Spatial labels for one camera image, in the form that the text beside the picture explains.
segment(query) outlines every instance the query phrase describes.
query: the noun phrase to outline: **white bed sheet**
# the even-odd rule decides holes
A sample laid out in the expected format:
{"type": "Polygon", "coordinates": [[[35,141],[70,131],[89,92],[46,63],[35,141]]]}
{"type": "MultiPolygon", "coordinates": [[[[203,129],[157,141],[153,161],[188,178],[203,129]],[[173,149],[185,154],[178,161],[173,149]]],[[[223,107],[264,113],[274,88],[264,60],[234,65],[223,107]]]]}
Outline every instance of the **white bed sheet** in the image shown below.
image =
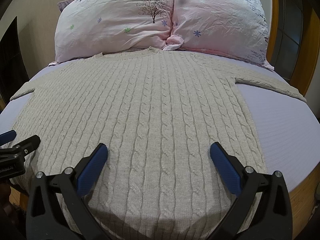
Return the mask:
{"type": "MultiPolygon", "coordinates": [[[[285,82],[275,72],[246,62],[217,57],[285,82]]],[[[31,80],[69,64],[42,69],[31,80]]],[[[306,103],[271,90],[237,84],[251,112],[268,173],[280,170],[288,190],[302,182],[320,161],[320,124],[306,103]]],[[[0,134],[9,131],[30,98],[11,101],[0,114],[0,134]]]]}

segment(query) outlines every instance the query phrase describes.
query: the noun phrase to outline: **cable knit sweater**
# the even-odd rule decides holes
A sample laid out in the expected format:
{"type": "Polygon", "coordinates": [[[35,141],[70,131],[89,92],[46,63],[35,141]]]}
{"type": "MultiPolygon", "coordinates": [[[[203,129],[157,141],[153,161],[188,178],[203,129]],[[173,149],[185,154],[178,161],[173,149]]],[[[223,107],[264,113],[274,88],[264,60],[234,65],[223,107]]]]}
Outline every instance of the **cable knit sweater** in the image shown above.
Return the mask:
{"type": "Polygon", "coordinates": [[[234,200],[210,145],[219,141],[244,166],[266,172],[236,82],[304,100],[297,89],[255,71],[154,48],[99,54],[27,82],[13,96],[32,92],[12,143],[37,134],[41,144],[14,182],[28,190],[38,171],[60,173],[105,143],[108,161],[86,201],[106,230],[123,239],[204,239],[234,200]]]}

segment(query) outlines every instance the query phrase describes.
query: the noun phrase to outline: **pink pillow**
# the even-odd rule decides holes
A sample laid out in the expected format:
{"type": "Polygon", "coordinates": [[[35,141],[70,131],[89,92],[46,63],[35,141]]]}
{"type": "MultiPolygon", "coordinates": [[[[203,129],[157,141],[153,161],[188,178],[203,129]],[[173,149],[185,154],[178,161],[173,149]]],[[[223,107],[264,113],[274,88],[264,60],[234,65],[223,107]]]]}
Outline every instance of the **pink pillow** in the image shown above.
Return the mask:
{"type": "Polygon", "coordinates": [[[55,33],[56,61],[150,46],[169,38],[173,0],[74,0],[55,33]]]}
{"type": "Polygon", "coordinates": [[[269,34],[259,0],[174,0],[172,24],[164,50],[265,62],[269,34]]]}

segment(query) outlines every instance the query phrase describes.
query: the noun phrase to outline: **cable knit pattern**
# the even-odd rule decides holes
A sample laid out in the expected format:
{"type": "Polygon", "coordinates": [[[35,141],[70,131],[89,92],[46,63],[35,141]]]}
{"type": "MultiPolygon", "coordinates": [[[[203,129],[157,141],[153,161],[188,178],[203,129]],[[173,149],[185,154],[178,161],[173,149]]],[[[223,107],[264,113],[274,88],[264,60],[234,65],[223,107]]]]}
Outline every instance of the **cable knit pattern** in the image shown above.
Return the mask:
{"type": "MultiPolygon", "coordinates": [[[[34,134],[41,144],[12,180],[28,190],[38,171],[60,173],[105,143],[108,161],[86,201],[114,239],[205,239],[233,199],[210,145],[219,141],[244,166],[266,172],[237,82],[305,100],[286,83],[192,52],[149,48],[72,62],[13,96],[32,93],[9,147],[34,134]]],[[[257,201],[243,228],[256,208],[257,201]]]]}

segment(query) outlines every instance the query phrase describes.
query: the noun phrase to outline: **tree print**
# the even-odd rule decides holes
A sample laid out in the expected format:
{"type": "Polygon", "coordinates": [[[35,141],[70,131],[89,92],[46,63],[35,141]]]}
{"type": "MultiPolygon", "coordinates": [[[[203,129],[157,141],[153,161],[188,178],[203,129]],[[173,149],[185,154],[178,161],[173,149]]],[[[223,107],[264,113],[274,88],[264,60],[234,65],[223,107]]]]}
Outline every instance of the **tree print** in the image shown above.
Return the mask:
{"type": "Polygon", "coordinates": [[[155,23],[156,16],[166,16],[167,0],[142,0],[142,3],[137,3],[137,7],[141,12],[140,15],[150,15],[155,23]]]}

